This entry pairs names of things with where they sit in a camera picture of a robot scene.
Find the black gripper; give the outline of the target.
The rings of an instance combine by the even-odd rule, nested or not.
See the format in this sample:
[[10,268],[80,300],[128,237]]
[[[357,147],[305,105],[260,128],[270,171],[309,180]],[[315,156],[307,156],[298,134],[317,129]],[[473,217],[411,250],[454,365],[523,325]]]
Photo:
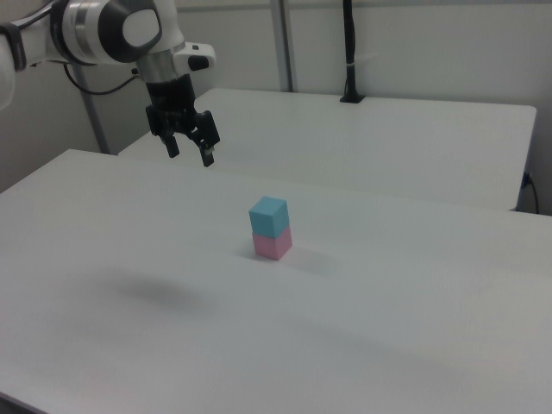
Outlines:
[[185,74],[167,82],[149,82],[146,87],[151,100],[146,108],[149,127],[152,134],[165,144],[168,156],[175,158],[179,155],[175,133],[191,135],[204,167],[211,166],[215,162],[214,148],[220,136],[211,112],[196,111],[191,75]]

